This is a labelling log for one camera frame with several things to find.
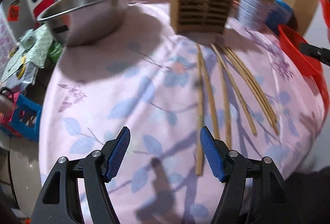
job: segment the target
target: table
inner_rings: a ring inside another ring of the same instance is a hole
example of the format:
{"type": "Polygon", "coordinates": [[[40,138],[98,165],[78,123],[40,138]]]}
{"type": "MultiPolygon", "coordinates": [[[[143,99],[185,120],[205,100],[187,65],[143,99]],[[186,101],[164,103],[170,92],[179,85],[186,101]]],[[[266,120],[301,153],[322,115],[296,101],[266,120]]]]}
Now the table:
{"type": "MultiPolygon", "coordinates": [[[[284,178],[296,169],[319,133],[324,105],[318,89],[303,78],[268,30],[247,31],[229,18],[223,35],[175,35],[169,5],[139,0],[128,7],[123,26],[92,46],[66,48],[48,85],[40,126],[42,182],[61,156],[84,158],[131,130],[131,143],[118,176],[107,184],[122,223],[209,223],[224,184],[207,164],[195,175],[197,130],[196,42],[213,85],[220,137],[224,137],[222,88],[217,58],[207,47],[221,40],[243,60],[279,118],[277,137],[253,94],[227,64],[256,123],[251,134],[242,108],[228,85],[232,145],[244,157],[270,156],[284,178]]],[[[205,124],[212,131],[209,105],[205,124]]],[[[246,183],[244,205],[251,181],[246,183]]],[[[91,223],[84,184],[81,207],[91,223]]]]}

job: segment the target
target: blue lid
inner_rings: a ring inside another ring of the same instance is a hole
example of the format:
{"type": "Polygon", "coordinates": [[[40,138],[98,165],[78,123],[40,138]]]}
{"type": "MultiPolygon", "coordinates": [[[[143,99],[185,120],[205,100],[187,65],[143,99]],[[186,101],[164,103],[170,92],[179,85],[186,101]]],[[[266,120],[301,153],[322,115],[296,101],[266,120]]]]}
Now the blue lid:
{"type": "Polygon", "coordinates": [[[282,6],[288,12],[293,13],[293,9],[289,5],[287,5],[284,1],[282,0],[274,0],[274,1],[278,3],[280,6],[282,6]]]}

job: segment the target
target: metal screw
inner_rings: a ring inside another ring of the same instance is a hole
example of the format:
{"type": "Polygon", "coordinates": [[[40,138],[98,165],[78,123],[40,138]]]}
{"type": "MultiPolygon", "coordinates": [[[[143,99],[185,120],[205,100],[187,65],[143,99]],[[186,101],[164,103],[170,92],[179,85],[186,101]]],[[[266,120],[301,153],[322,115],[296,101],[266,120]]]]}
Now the metal screw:
{"type": "Polygon", "coordinates": [[[272,160],[271,158],[269,158],[269,157],[265,157],[265,158],[264,158],[264,162],[267,163],[267,164],[271,164],[272,161],[273,161],[273,160],[272,160]]]}
{"type": "Polygon", "coordinates": [[[99,150],[95,150],[92,152],[93,157],[99,157],[100,155],[101,155],[101,151],[99,151],[99,150]]]}
{"type": "Polygon", "coordinates": [[[60,164],[65,163],[65,162],[66,162],[66,158],[65,158],[65,157],[60,157],[60,158],[58,159],[58,162],[59,162],[60,164]]]}
{"type": "Polygon", "coordinates": [[[229,151],[229,156],[230,157],[237,157],[238,156],[238,152],[235,151],[235,150],[231,150],[231,151],[229,151]]]}

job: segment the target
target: stainless steel basin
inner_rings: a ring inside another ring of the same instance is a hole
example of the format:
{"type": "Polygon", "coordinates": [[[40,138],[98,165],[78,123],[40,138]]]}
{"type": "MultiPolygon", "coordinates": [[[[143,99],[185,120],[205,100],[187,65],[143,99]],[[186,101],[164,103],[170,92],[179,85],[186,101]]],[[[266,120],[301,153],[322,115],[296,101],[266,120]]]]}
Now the stainless steel basin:
{"type": "Polygon", "coordinates": [[[90,44],[118,28],[128,0],[60,0],[37,18],[66,46],[90,44]]]}

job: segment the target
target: orange sticker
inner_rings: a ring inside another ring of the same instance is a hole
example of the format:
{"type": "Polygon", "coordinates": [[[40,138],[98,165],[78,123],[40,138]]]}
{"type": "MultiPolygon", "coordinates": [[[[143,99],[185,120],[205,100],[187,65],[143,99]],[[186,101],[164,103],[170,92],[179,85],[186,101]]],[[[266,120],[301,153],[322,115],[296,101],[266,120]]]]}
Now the orange sticker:
{"type": "Polygon", "coordinates": [[[10,6],[9,13],[7,20],[10,21],[17,21],[19,19],[19,6],[10,6]]]}

